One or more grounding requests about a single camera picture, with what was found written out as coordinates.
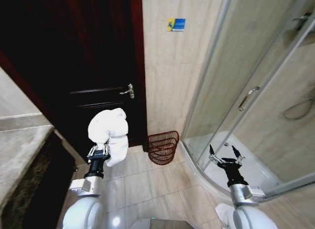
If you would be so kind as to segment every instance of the red wicker basket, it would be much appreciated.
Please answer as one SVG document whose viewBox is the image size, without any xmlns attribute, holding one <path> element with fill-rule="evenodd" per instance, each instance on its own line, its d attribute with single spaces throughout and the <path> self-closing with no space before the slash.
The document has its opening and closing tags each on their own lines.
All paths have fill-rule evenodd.
<svg viewBox="0 0 315 229">
<path fill-rule="evenodd" d="M 178 141 L 177 131 L 149 135 L 149 158 L 158 165 L 169 164 L 174 158 Z"/>
</svg>

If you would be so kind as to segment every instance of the marble countertop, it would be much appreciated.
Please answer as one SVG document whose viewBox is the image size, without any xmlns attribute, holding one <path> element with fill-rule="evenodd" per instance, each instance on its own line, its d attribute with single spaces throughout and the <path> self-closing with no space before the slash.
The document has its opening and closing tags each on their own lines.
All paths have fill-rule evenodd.
<svg viewBox="0 0 315 229">
<path fill-rule="evenodd" d="M 54 127 L 0 131 L 0 212 Z"/>
</svg>

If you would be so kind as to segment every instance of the shower hose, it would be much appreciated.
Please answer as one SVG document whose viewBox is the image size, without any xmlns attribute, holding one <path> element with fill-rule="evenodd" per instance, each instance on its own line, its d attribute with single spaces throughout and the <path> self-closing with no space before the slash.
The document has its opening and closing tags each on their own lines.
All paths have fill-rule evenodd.
<svg viewBox="0 0 315 229">
<path fill-rule="evenodd" d="M 308 107 L 307 107 L 307 109 L 305 110 L 305 112 L 302 115 L 297 116 L 297 117 L 287 117 L 287 114 L 288 114 L 289 111 L 293 110 L 294 108 L 296 108 L 296 107 L 298 107 L 300 105 L 303 105 L 304 103 L 308 103 Z M 312 109 L 313 104 L 315 104 L 315 97 L 308 98 L 308 99 L 306 99 L 306 100 L 304 100 L 302 102 L 299 102 L 298 104 L 293 105 L 292 107 L 288 108 L 286 111 L 283 112 L 283 116 L 287 120 L 291 120 L 291 121 L 302 119 L 307 114 L 309 114 L 309 112 Z"/>
</svg>

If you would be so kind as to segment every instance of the door lever handle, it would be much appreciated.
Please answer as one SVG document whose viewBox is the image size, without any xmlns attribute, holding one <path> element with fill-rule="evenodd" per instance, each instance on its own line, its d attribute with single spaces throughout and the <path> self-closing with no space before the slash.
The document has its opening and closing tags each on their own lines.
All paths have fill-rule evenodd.
<svg viewBox="0 0 315 229">
<path fill-rule="evenodd" d="M 128 94 L 128 93 L 130 93 L 130 98 L 134 98 L 134 91 L 133 91 L 133 85 L 132 84 L 128 85 L 128 90 L 127 91 L 120 92 L 119 94 L 120 95 L 125 95 L 125 94 Z"/>
<path fill-rule="evenodd" d="M 252 95 L 255 91 L 259 90 L 259 89 L 260 89 L 260 87 L 259 87 L 259 86 L 256 86 L 256 87 L 254 87 L 254 88 L 252 88 L 251 90 L 248 91 L 247 95 L 245 96 L 245 98 L 243 99 L 243 101 L 241 102 L 241 104 L 238 106 L 238 110 L 239 110 L 240 112 L 245 109 L 244 104 L 245 104 L 246 101 L 249 99 L 249 97 L 251 97 L 251 95 Z"/>
</svg>

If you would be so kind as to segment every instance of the sign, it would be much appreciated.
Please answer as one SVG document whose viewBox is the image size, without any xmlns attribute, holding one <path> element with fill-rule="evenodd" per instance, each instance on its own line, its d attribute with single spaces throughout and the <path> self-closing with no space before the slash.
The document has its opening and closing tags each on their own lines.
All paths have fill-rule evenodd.
<svg viewBox="0 0 315 229">
<path fill-rule="evenodd" d="M 167 31 L 184 31 L 185 19 L 184 18 L 168 18 Z"/>
</svg>

